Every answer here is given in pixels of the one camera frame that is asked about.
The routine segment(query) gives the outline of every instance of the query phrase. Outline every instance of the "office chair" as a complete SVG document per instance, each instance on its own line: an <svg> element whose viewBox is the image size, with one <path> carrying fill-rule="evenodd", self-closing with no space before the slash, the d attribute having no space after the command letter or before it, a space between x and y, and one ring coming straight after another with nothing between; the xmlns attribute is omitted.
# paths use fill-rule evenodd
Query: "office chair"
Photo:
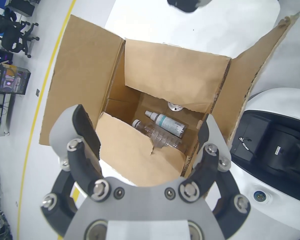
<svg viewBox="0 0 300 240"><path fill-rule="evenodd" d="M38 26L38 23L33 23L30 29L24 32L24 34L16 27L11 25L8 26L1 39L2 47L14 53L19 53L22 50L28 58L31 58L31 55L28 54L28 41L32 41L34 39L39 41L39 37L30 36L34 26Z"/></svg>
<svg viewBox="0 0 300 240"><path fill-rule="evenodd" d="M20 23L12 22L4 17L0 17L0 34L3 33L3 36L0 37L2 47L14 53L19 53L22 50L28 58L31 58L31 55L28 54L28 41L39 40L37 36L30 37L34 26L39 24L33 23L28 31L22 33L21 30L27 25L30 25L30 23L26 21L21 21Z"/></svg>

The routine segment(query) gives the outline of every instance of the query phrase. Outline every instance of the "gray metal plate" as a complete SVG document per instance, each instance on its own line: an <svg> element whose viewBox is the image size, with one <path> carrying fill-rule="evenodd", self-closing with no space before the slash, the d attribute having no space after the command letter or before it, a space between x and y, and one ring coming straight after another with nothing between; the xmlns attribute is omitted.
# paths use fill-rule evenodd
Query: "gray metal plate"
<svg viewBox="0 0 300 240"><path fill-rule="evenodd" d="M96 220L106 221L193 221L202 230L205 240L224 240L221 229L203 198L193 203L185 203L179 196L179 184L185 180L180 177L154 187L134 187L114 177L105 178L111 186L111 194L104 202L94 202L87 197L74 216L65 240L84 239L87 227ZM113 191L117 187L125 190L122 199L117 200ZM176 192L173 200L165 197L165 189L171 187Z"/></svg>

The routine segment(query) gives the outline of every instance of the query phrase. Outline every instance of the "corrugated cardboard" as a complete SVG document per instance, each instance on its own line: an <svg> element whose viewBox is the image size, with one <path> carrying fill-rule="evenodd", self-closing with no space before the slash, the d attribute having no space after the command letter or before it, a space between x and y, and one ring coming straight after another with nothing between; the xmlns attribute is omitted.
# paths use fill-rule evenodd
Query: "corrugated cardboard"
<svg viewBox="0 0 300 240"><path fill-rule="evenodd" d="M136 40L126 41L125 53L127 86L196 112L205 112L213 103L230 61L225 56Z"/></svg>
<svg viewBox="0 0 300 240"><path fill-rule="evenodd" d="M180 176L186 157L176 148L153 149L149 137L107 113L100 116L96 131L102 160L137 186L154 186Z"/></svg>
<svg viewBox="0 0 300 240"><path fill-rule="evenodd" d="M260 69L297 17L286 18L253 47L230 59L124 41L71 16L55 63L39 143L49 144L51 127L63 110L82 104L100 136L101 158L137 185L156 185L178 177L185 156L170 147L152 151L150 139L129 124L135 118L149 122L145 110L164 113L188 127L182 138L190 158L182 171L187 175L198 149L199 121L212 113L231 143ZM188 109L172 112L167 100ZM99 119L102 111L106 113Z"/></svg>

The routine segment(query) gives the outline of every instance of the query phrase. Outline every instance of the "bottle label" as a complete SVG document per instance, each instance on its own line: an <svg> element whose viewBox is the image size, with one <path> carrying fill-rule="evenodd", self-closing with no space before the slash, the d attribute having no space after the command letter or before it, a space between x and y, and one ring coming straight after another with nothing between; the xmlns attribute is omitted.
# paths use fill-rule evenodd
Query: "bottle label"
<svg viewBox="0 0 300 240"><path fill-rule="evenodd" d="M163 114L160 114L156 120L156 125L162 127L164 130L167 130L171 134L180 137L182 135L182 130L185 127L184 124L179 123Z"/></svg>

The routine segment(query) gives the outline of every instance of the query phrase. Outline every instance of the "plastic bottle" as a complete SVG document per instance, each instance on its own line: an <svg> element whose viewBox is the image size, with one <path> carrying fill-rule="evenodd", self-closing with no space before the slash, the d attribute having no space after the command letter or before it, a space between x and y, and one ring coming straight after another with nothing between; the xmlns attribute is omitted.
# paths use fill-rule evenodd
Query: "plastic bottle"
<svg viewBox="0 0 300 240"><path fill-rule="evenodd" d="M176 120L173 120L162 113L157 114L145 111L145 115L148 116L152 121L154 121L157 126L162 127L164 130L167 130L171 134L174 134L180 138L182 138L187 128L184 124L179 123Z"/></svg>
<svg viewBox="0 0 300 240"><path fill-rule="evenodd" d="M182 153L185 153L187 150L186 146L182 144L180 138L172 135L152 122L144 124L140 120L136 119L133 121L132 126L144 135L150 137L153 146L156 148L171 146L178 149Z"/></svg>

